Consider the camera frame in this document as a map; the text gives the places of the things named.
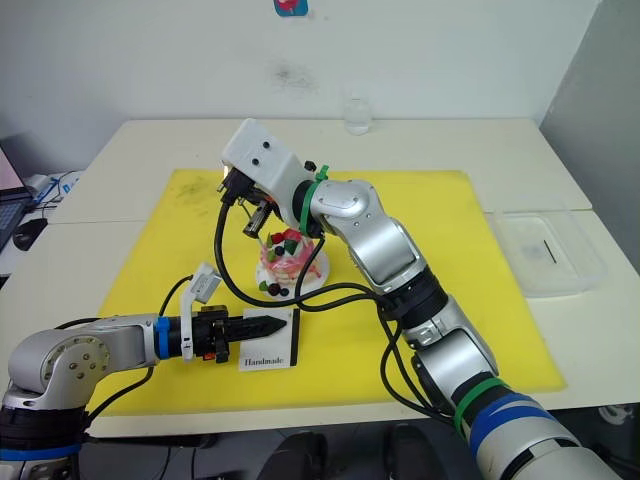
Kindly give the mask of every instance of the white card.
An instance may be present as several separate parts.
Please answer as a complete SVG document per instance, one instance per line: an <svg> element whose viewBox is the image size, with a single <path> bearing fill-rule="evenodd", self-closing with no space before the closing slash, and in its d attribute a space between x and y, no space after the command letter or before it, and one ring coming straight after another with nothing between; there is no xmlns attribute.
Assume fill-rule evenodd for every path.
<svg viewBox="0 0 640 480"><path fill-rule="evenodd" d="M241 372L252 370L273 370L289 368L298 362L298 331L300 310L291 308L248 308L244 317L269 315L287 322L268 337L244 340L240 342L238 369Z"/></svg>

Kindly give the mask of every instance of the silver robotic arm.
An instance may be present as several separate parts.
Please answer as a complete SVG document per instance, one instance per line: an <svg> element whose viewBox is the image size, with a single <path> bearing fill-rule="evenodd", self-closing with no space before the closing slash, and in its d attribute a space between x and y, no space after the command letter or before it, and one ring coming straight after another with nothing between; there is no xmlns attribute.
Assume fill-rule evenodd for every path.
<svg viewBox="0 0 640 480"><path fill-rule="evenodd" d="M210 266L201 265L182 293L180 317L86 319L23 340L9 359L11 382L0 409L0 480L72 477L78 471L72 460L91 421L113 400L145 383L160 360L197 356L223 363L229 342L267 336L286 324L269 316L229 317L224 306L192 313L192 302L206 303L218 281ZM144 367L149 368L142 380L91 413L85 411L102 378Z"/></svg>
<svg viewBox="0 0 640 480"><path fill-rule="evenodd" d="M252 119L235 133L222 161L230 169L222 201L259 205L245 232L256 234L267 207L309 236L328 232L347 244L371 289L384 296L385 314L400 322L425 393L453 416L485 478L618 478L537 402L498 379L488 345L402 224L385 214L373 186L328 180L311 162L303 167Z"/></svg>

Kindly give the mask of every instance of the green band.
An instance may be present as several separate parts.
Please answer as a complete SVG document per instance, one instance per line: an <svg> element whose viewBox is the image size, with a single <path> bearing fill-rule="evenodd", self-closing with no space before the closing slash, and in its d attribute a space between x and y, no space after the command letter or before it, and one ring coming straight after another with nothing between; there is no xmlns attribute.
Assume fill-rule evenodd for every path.
<svg viewBox="0 0 640 480"><path fill-rule="evenodd" d="M311 205L311 199L313 198L313 194L320 185L320 182L328 179L327 170L329 167L327 165L323 165L318 173L316 173L316 181L312 184L308 189L307 193L304 194L304 200L302 202L302 212L300 212L300 233L305 236L309 236L307 232L307 224L309 222L309 206Z"/></svg>
<svg viewBox="0 0 640 480"><path fill-rule="evenodd" d="M469 390L467 394L464 397L462 397L462 400L460 400L460 403L458 403L458 406L456 407L456 413L453 416L453 426L456 427L456 430L458 431L458 433L462 438L464 438L464 435L462 433L462 428L461 428L462 415L464 415L464 412L467 409L467 407L471 405L471 403L480 395L482 395L484 392L486 392L490 388L497 387L497 386L506 387L507 384L496 377L487 378L486 380L483 380L478 385L476 385L471 390Z"/></svg>

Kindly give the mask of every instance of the transparent storage box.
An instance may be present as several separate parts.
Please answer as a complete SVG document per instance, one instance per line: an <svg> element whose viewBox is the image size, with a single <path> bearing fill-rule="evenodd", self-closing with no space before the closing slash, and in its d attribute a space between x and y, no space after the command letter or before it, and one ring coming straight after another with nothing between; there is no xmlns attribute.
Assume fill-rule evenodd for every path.
<svg viewBox="0 0 640 480"><path fill-rule="evenodd" d="M577 294L606 275L604 262L567 210L496 211L492 224L526 297Z"/></svg>

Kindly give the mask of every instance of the red decoration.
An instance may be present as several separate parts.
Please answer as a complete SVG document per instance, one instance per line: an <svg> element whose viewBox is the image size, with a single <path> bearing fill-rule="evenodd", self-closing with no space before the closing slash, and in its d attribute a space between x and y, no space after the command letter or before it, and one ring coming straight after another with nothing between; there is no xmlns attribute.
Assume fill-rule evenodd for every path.
<svg viewBox="0 0 640 480"><path fill-rule="evenodd" d="M274 245L277 245L282 241L284 241L284 235L282 235L281 233L274 233L273 235L271 235L271 242Z"/></svg>
<svg viewBox="0 0 640 480"><path fill-rule="evenodd" d="M293 228L287 228L283 233L285 240L295 240L296 242L300 242L302 240L302 235L297 230Z"/></svg>

